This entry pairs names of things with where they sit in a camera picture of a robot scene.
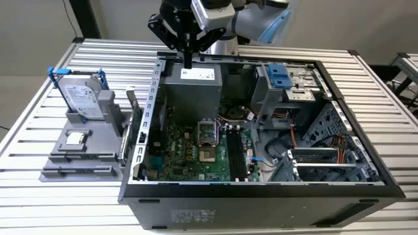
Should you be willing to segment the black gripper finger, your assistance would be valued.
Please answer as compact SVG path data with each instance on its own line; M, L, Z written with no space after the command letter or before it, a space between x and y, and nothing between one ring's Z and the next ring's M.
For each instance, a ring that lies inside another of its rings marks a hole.
M181 53L183 57L183 67L188 68L188 46L187 46L187 38L185 33L181 28L181 24L179 18L173 20L173 34L169 29L164 25L164 19L160 14L152 14L148 20L148 28L157 36L160 41L165 44L169 49L175 49Z
M197 34L189 34L188 38L188 68L192 68L192 55L200 51L205 51L209 46L220 39L225 33L225 28L216 28L209 30L199 39Z

